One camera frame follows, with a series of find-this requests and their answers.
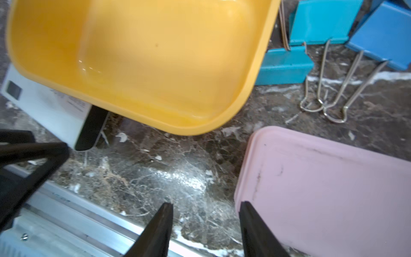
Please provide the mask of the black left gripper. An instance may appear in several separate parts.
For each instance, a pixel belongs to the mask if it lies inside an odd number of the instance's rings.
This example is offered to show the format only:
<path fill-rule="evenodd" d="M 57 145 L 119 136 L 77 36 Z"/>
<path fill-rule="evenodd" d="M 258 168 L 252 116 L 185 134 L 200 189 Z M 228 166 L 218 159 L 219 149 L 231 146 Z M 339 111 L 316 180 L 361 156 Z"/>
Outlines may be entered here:
<path fill-rule="evenodd" d="M 1 231 L 12 227 L 27 200 L 69 158 L 64 142 L 38 143 L 31 131 L 1 129 Z M 45 159 L 28 172 L 18 163 Z"/>

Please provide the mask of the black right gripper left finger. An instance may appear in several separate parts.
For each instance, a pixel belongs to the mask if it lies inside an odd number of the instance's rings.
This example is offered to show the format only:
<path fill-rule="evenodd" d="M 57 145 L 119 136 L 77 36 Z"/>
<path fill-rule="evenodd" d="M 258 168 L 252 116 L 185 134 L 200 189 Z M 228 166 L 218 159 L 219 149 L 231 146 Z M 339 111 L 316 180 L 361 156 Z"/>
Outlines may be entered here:
<path fill-rule="evenodd" d="M 163 203 L 125 257 L 167 257 L 173 225 L 173 204 Z"/>

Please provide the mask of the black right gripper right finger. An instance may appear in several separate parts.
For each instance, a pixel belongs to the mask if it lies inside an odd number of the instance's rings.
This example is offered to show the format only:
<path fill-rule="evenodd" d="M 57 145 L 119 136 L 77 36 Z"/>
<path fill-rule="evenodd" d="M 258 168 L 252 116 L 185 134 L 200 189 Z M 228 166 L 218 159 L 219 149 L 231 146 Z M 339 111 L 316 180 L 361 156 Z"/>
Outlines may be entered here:
<path fill-rule="evenodd" d="M 240 205 L 240 226 L 245 257 L 289 257 L 249 201 Z"/>

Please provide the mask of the yellow plastic storage box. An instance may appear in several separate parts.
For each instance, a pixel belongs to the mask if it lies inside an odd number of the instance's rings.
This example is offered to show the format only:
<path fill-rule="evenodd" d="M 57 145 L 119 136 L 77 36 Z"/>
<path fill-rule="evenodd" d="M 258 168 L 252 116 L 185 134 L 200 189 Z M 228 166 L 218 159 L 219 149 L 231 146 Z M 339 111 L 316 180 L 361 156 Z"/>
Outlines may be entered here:
<path fill-rule="evenodd" d="M 26 78 L 159 130 L 231 120 L 259 73 L 279 1 L 12 1 L 6 45 Z"/>

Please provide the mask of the blue binder clip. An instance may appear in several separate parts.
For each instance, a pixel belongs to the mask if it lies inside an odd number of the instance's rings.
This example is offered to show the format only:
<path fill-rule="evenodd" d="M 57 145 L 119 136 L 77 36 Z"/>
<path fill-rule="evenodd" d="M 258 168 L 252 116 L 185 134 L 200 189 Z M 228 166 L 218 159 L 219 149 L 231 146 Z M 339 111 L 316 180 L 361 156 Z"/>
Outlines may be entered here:
<path fill-rule="evenodd" d="M 329 121 L 338 124 L 347 121 L 347 111 L 381 69 L 388 66 L 405 71 L 410 66 L 411 2 L 373 1 L 369 15 L 360 23 L 346 47 L 357 52 L 357 55 L 337 96 L 322 109 Z M 328 114 L 328 109 L 338 103 L 363 56 L 379 61 L 379 64 L 342 107 L 342 118 L 333 118 Z"/>

